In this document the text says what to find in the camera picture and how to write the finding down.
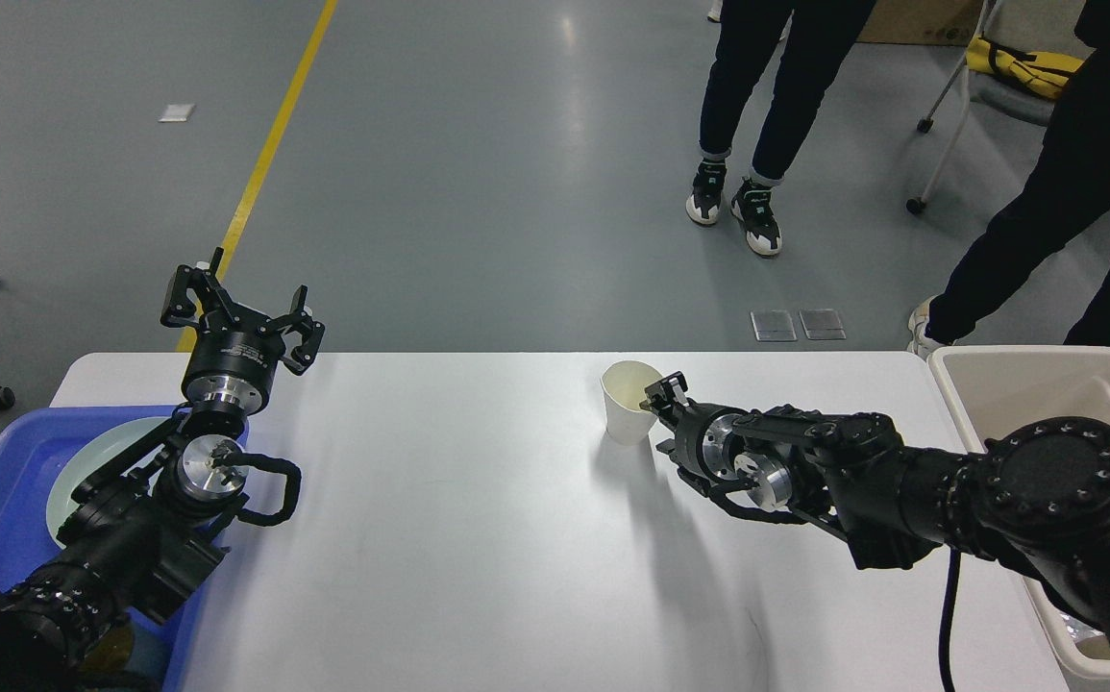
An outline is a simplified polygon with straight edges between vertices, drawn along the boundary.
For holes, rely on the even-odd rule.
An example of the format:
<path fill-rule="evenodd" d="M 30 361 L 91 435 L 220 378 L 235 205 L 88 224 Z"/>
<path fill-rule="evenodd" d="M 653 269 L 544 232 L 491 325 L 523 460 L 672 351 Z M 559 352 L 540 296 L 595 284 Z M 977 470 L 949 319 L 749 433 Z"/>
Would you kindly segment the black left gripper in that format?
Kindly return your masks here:
<path fill-rule="evenodd" d="M 278 363 L 303 377 L 320 354 L 326 328 L 309 311 L 307 285 L 300 284 L 290 311 L 266 318 L 261 337 L 243 332 L 241 309 L 216 279 L 222 258 L 224 249 L 216 245 L 204 268 L 176 265 L 160 323 L 199 334 L 182 381 L 190 403 L 221 400 L 256 413 L 269 403 Z"/>

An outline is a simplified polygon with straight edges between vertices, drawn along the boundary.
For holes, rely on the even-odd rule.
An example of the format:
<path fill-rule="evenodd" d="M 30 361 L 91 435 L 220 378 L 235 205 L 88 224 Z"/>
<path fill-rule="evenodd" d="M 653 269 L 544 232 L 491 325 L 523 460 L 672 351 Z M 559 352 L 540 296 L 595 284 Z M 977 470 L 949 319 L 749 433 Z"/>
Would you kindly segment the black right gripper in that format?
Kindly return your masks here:
<path fill-rule="evenodd" d="M 639 407 L 674 435 L 655 444 L 655 450 L 672 459 L 687 485 L 738 481 L 734 459 L 744 450 L 744 443 L 733 428 L 747 412 L 726 405 L 692 404 L 687 388 L 682 371 L 644 388 Z"/>

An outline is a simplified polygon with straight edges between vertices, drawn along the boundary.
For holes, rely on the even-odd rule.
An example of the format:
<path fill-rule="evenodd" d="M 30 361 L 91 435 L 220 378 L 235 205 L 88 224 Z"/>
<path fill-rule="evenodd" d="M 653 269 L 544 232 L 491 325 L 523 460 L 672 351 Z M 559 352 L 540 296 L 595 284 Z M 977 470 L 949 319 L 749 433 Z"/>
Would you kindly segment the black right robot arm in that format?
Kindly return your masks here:
<path fill-rule="evenodd" d="M 813 525 L 842 540 L 858 569 L 909 569 L 951 550 L 938 669 L 953 689 L 950 630 L 960 559 L 1035 579 L 1054 606 L 1110 644 L 1110 425 L 1054 417 L 989 439 L 982 453 L 907 447 L 879 412 L 695 402 L 677 372 L 640 408 L 672 438 L 658 451 L 730 517 Z"/>

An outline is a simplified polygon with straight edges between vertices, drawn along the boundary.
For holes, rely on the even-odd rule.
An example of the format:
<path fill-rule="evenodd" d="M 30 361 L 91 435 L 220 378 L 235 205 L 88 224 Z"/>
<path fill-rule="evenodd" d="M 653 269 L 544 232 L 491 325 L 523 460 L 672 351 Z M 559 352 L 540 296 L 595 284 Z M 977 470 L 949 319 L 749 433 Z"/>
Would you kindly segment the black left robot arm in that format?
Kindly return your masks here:
<path fill-rule="evenodd" d="M 224 560 L 216 535 L 231 523 L 294 517 L 300 468 L 244 451 L 241 437 L 279 368 L 300 377 L 313 365 L 325 325 L 306 285 L 281 315 L 236 302 L 221 260 L 216 248 L 206 267 L 178 265 L 169 281 L 160 323 L 195 333 L 181 402 L 77 483 L 59 554 L 0 590 L 0 691 L 157 691 L 141 674 L 90 673 L 85 660 L 130 610 L 159 625 L 176 613 Z"/>

